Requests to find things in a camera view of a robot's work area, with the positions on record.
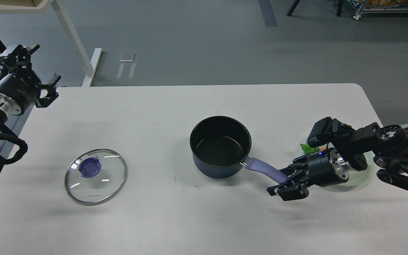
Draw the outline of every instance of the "pan handle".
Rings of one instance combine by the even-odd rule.
[[[283,174],[278,169],[257,158],[251,158],[250,156],[248,156],[248,158],[246,158],[246,160],[241,164],[248,170],[260,172],[267,175],[270,179],[278,182],[279,184],[285,182],[288,179],[287,175]]]

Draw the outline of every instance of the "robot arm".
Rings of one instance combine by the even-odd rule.
[[[334,148],[303,155],[279,171],[288,179],[267,188],[271,196],[279,195],[284,201],[306,198],[307,187],[327,187],[348,181],[350,171],[367,168],[364,152],[372,151],[374,162],[383,169],[377,177],[385,183],[408,190],[408,128],[392,125],[380,128],[372,123],[355,130],[330,117],[318,121],[309,137],[308,144],[318,147],[332,143]]]
[[[54,75],[47,84],[41,84],[31,68],[31,55],[39,48],[17,45],[8,47],[0,56],[0,140],[18,145],[19,149],[10,159],[0,159],[0,165],[15,163],[27,152],[26,142],[19,139],[5,122],[9,115],[22,115],[35,103],[36,107],[49,106],[57,97],[56,84],[61,76]]]

